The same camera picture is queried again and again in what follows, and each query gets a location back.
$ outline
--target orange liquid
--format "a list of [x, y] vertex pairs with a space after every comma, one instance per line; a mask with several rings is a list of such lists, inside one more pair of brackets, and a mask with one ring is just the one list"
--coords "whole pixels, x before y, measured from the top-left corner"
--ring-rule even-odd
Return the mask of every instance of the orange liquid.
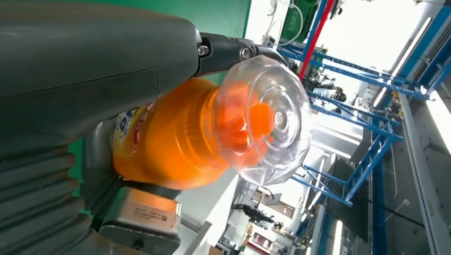
[[[125, 114], [116, 126], [115, 170], [128, 180], [191, 189], [216, 181], [230, 168], [221, 156], [225, 151], [235, 155], [234, 165], [258, 163], [258, 153], [266, 152], [263, 139], [272, 131], [272, 109], [253, 99], [249, 132], [244, 123], [248, 86], [230, 88], [226, 93], [233, 96], [227, 98], [234, 100], [214, 106], [218, 88], [207, 80], [191, 79], [155, 105]], [[257, 148], [249, 143], [250, 133]]]

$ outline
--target ceiling light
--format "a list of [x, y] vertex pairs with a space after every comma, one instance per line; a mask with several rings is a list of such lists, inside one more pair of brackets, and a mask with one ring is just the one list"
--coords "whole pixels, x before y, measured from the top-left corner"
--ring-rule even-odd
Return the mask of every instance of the ceiling light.
[[332, 157], [330, 158], [330, 164], [333, 165], [335, 163], [335, 159], [337, 158], [337, 154], [332, 154]]
[[[415, 38], [413, 38], [412, 43], [407, 48], [406, 52], [404, 53], [403, 57], [399, 61], [398, 65], [393, 70], [393, 73], [391, 74], [393, 77], [397, 76], [399, 71], [401, 70], [401, 67], [403, 67], [404, 63], [406, 62], [407, 58], [409, 57], [410, 53], [412, 52], [413, 48], [415, 47], [416, 43], [420, 40], [421, 36], [423, 35], [424, 31], [429, 25], [429, 22], [431, 22], [431, 17], [428, 17], [426, 21], [424, 22], [423, 26], [420, 28], [420, 31], [416, 34]], [[379, 104], [380, 100], [384, 96], [385, 92], [387, 91], [387, 88], [382, 88], [381, 92], [379, 93], [378, 97], [373, 103], [373, 107], [376, 108], [376, 106]]]
[[[322, 172], [324, 168], [324, 158], [321, 160], [321, 165], [320, 165], [320, 170], [319, 172]], [[318, 176], [316, 177], [316, 184], [315, 187], [318, 188], [320, 186], [320, 180], [321, 180], [321, 174], [318, 174]]]
[[314, 197], [313, 200], [312, 200], [312, 203], [311, 203], [310, 206], [308, 207], [308, 210], [312, 210], [313, 206], [316, 204], [316, 202], [317, 202], [318, 199], [320, 198], [321, 193], [322, 193], [321, 190], [319, 190], [319, 191], [316, 193], [315, 197]]
[[300, 209], [300, 213], [302, 214], [305, 210], [305, 206], [307, 205], [308, 194], [310, 193], [310, 186], [307, 187], [307, 191], [305, 192], [305, 199], [302, 202], [302, 207]]
[[376, 98], [376, 100], [373, 102], [373, 107], [376, 108], [376, 106], [379, 104], [380, 100], [382, 99], [382, 97], [385, 94], [385, 91], [387, 91], [386, 87], [383, 87], [381, 92], [378, 94], [378, 97]]
[[337, 221], [337, 226], [335, 227], [335, 239], [333, 241], [332, 255], [340, 255], [341, 249], [341, 231], [343, 230], [343, 222]]

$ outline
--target blue metal frame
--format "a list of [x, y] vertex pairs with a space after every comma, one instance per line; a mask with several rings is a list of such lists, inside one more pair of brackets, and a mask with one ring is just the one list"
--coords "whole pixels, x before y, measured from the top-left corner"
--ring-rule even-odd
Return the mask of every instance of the blue metal frame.
[[[303, 52], [304, 48], [303, 47], [298, 47], [298, 46], [294, 46], [294, 45], [287, 45], [287, 46], [280, 46], [280, 48], [278, 49], [278, 52], [285, 57], [289, 57], [289, 58], [293, 58], [295, 60], [302, 60], [303, 57]], [[393, 91], [398, 91], [399, 93], [414, 97], [414, 98], [418, 98], [421, 100], [427, 100], [429, 99], [429, 95], [423, 95], [420, 91], [420, 86], [418, 83], [413, 82], [413, 81], [408, 81], [402, 77], [399, 76], [394, 76], [392, 78], [392, 76], [390, 76], [387, 73], [381, 73], [381, 72], [377, 72], [376, 70], [372, 70], [369, 68], [365, 68], [362, 66], [359, 66], [357, 64], [353, 64], [351, 62], [348, 61], [344, 61], [338, 58], [334, 58], [331, 56], [327, 56], [326, 54], [323, 53], [319, 53], [316, 52], [314, 53], [314, 56], [317, 57], [322, 57], [325, 58], [327, 60], [333, 61], [334, 63], [337, 64], [341, 64], [345, 67], [348, 67], [347, 69], [343, 69], [343, 68], [339, 68], [336, 66], [332, 66], [332, 65], [327, 65], [327, 64], [323, 64], [320, 63], [318, 61], [315, 61], [313, 59], [311, 59], [309, 61], [309, 64], [315, 67], [322, 67], [324, 69], [328, 69], [332, 72], [336, 72], [339, 74], [343, 74], [346, 76], [349, 76], [351, 78], [354, 79], [358, 79], [364, 82], [368, 82], [369, 84], [372, 85], [376, 85], [376, 86], [380, 86], [380, 87], [385, 87], [389, 90], [393, 90]], [[349, 69], [355, 69], [357, 70], [357, 72], [352, 72], [349, 71]], [[409, 88], [404, 88], [403, 86], [401, 86], [402, 84], [408, 84], [408, 85], [415, 85], [412, 86], [413, 89], [409, 89]]]
[[[399, 75], [402, 77], [407, 77], [409, 73], [413, 70], [418, 61], [423, 61], [422, 56], [424, 51], [433, 41], [440, 28], [443, 26], [445, 21], [451, 15], [451, 7], [443, 6], [436, 17], [432, 20], [428, 29], [425, 31], [422, 39], [418, 42], [415, 49], [412, 51], [411, 56], [407, 59], [404, 67], [400, 70]], [[439, 66], [444, 65], [448, 61], [448, 73], [449, 73], [449, 53], [451, 48], [450, 39], [448, 38], [444, 46], [439, 50], [438, 54], [427, 63], [428, 67], [423, 72], [419, 78], [419, 82], [425, 84], [428, 89], [427, 95], [433, 92], [440, 83], [436, 82], [429, 86], [430, 81], [433, 79], [435, 74], [440, 71]], [[442, 70], [442, 76], [446, 73], [446, 69]], [[385, 109], [391, 101], [391, 93], [386, 93], [381, 100], [378, 108]], [[386, 237], [386, 226], [385, 226], [385, 213], [383, 209], [384, 205], [384, 183], [383, 183], [383, 170], [382, 163], [378, 163], [374, 168], [372, 175], [372, 194], [373, 194], [373, 206], [372, 206], [372, 232], [373, 232], [373, 244], [372, 244], [372, 254], [387, 254], [387, 237]]]
[[[341, 180], [335, 176], [320, 172], [317, 169], [307, 166], [307, 165], [302, 165], [302, 168], [304, 170], [306, 170], [306, 172], [309, 176], [311, 176], [314, 180], [316, 180], [318, 182], [318, 184], [319, 184], [318, 186], [307, 182], [303, 178], [299, 178], [297, 176], [292, 177], [293, 180], [295, 180], [305, 186], [309, 186], [310, 188], [316, 190], [317, 192], [321, 192], [322, 194], [324, 194], [327, 197], [330, 197], [332, 199], [338, 200], [346, 205], [351, 206], [352, 205], [351, 199], [352, 199], [353, 195], [362, 186], [363, 182], [370, 175], [370, 173], [374, 169], [375, 165], [380, 161], [380, 159], [382, 158], [384, 153], [390, 148], [391, 144], [394, 141], [401, 141], [403, 139], [401, 136], [393, 133], [392, 127], [398, 126], [399, 123], [397, 123], [393, 120], [390, 120], [388, 118], [385, 118], [383, 116], [373, 114], [370, 112], [366, 112], [364, 110], [355, 108], [353, 106], [344, 104], [342, 102], [317, 95], [310, 91], [308, 91], [307, 93], [310, 96], [310, 98], [330, 102], [330, 103], [336, 105], [337, 107], [339, 107], [340, 109], [342, 109], [346, 112], [349, 112], [350, 114], [352, 114], [350, 111], [357, 111], [361, 115], [367, 116], [367, 117], [371, 118], [371, 120], [372, 120], [372, 123], [370, 123], [361, 117], [344, 116], [344, 115], [326, 110], [319, 105], [312, 104], [312, 108], [314, 110], [317, 110], [319, 112], [322, 112], [322, 113], [325, 113], [325, 114], [328, 114], [331, 116], [335, 116], [337, 118], [341, 118], [342, 120], [346, 120], [346, 121], [349, 121], [356, 125], [367, 128], [367, 129], [371, 130], [374, 134], [377, 134], [377, 136], [375, 137], [370, 148], [368, 149], [368, 152], [365, 154], [363, 159], [359, 162], [359, 164], [357, 165], [357, 167], [355, 168], [354, 172], [352, 173], [352, 175], [350, 176], [350, 178], [348, 180]], [[343, 187], [342, 193], [341, 194], [333, 193], [323, 182], [321, 182], [321, 180], [319, 180], [316, 177], [317, 174], [321, 174], [321, 177], [324, 177], [326, 180], [329, 179], [329, 180], [341, 185]]]
[[428, 90], [428, 94], [431, 94], [434, 90], [438, 89], [438, 87], [448, 77], [450, 73], [451, 73], [451, 57], [448, 59], [447, 63], [443, 67], [443, 70], [441, 70], [441, 72], [439, 73], [438, 77], [432, 83], [431, 87]]

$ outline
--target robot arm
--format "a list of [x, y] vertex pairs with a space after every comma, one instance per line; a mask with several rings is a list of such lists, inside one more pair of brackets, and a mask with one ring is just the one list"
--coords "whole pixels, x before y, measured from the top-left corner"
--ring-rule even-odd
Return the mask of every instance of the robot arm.
[[[187, 79], [226, 71], [259, 54], [284, 62], [250, 41], [201, 35], [185, 19], [150, 11], [0, 4], [0, 253], [175, 250], [177, 240], [162, 242], [165, 235], [153, 234], [146, 242], [134, 236], [142, 233], [138, 229], [126, 247], [91, 229], [91, 219], [79, 214], [83, 199], [71, 196], [78, 183], [68, 178], [75, 157], [67, 146], [103, 120], [150, 104]], [[101, 187], [122, 185], [98, 182], [93, 192], [104, 198], [112, 196]]]

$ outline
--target screw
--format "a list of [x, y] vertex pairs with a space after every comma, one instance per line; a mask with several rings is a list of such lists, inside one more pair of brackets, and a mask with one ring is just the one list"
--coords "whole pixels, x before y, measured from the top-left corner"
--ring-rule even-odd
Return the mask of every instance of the screw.
[[208, 54], [208, 47], [205, 45], [200, 45], [199, 48], [197, 48], [197, 53], [199, 56], [205, 56]]
[[244, 60], [248, 59], [250, 57], [250, 51], [249, 48], [243, 47], [240, 49], [240, 57]]

